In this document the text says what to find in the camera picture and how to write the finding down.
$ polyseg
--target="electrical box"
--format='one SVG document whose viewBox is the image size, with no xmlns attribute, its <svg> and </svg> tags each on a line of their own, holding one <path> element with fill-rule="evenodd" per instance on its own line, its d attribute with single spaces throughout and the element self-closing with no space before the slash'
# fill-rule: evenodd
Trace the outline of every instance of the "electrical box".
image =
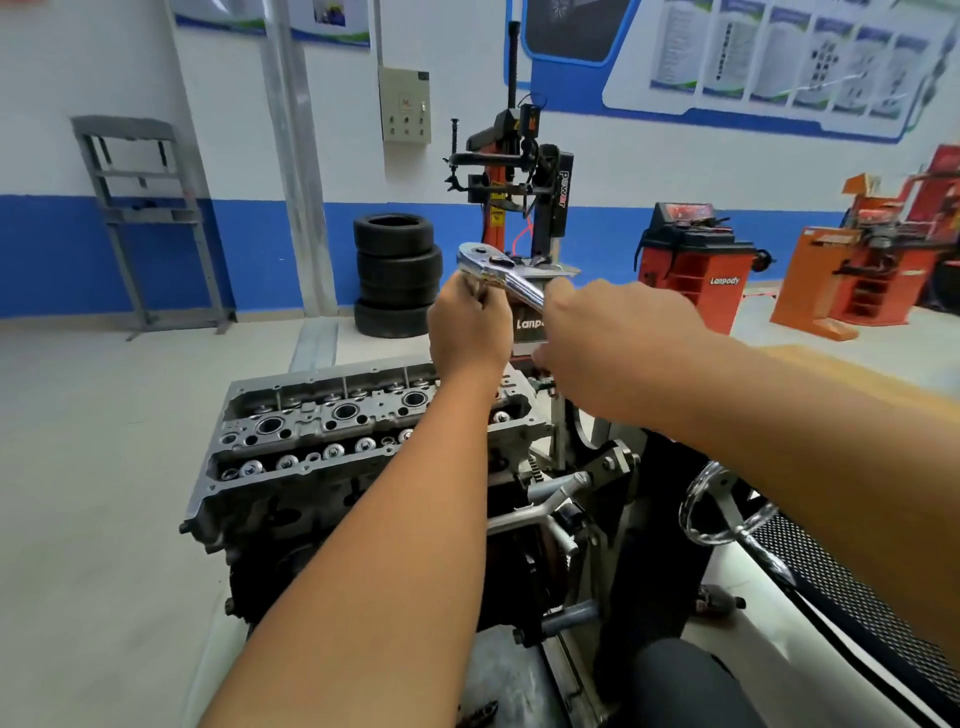
<svg viewBox="0 0 960 728">
<path fill-rule="evenodd" d="M 430 74 L 380 66 L 380 123 L 384 141 L 430 143 Z"/>
</svg>

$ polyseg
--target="stack of tires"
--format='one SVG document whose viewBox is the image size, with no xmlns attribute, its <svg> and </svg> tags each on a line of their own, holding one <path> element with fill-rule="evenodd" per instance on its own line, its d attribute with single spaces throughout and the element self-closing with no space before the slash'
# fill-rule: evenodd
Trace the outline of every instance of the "stack of tires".
<svg viewBox="0 0 960 728">
<path fill-rule="evenodd" d="M 387 213 L 353 221 L 360 298 L 353 320 L 360 333 L 405 339 L 426 333 L 426 310 L 437 298 L 444 257 L 433 224 L 418 215 Z"/>
</svg>

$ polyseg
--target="ratchet wrench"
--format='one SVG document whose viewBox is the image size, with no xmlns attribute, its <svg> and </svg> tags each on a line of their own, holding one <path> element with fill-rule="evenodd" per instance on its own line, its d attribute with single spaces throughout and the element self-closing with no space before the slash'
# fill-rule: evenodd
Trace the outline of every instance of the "ratchet wrench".
<svg viewBox="0 0 960 728">
<path fill-rule="evenodd" d="M 538 313 L 543 313 L 543 291 L 516 271 L 516 263 L 492 245 L 464 243 L 457 251 L 457 267 L 481 284 L 503 288 Z"/>
</svg>

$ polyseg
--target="poster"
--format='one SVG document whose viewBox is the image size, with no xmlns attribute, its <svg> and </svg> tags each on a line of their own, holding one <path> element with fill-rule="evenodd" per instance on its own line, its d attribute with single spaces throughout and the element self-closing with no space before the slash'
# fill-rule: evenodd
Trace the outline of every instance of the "poster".
<svg viewBox="0 0 960 728">
<path fill-rule="evenodd" d="M 287 0 L 296 40 L 370 47 L 366 0 Z M 262 36 L 261 0 L 170 0 L 178 25 Z"/>
<path fill-rule="evenodd" d="M 895 144 L 960 0 L 507 0 L 552 110 Z"/>
</svg>

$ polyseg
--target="mesh grille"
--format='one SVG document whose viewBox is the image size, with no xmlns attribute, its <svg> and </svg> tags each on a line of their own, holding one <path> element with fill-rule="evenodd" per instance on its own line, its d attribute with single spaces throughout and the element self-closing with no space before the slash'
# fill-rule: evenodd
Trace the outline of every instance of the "mesh grille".
<svg viewBox="0 0 960 728">
<path fill-rule="evenodd" d="M 917 638 L 909 624 L 880 601 L 870 587 L 837 564 L 802 528 L 784 515 L 777 515 L 755 531 L 754 537 L 960 706 L 960 678 L 940 648 Z"/>
</svg>

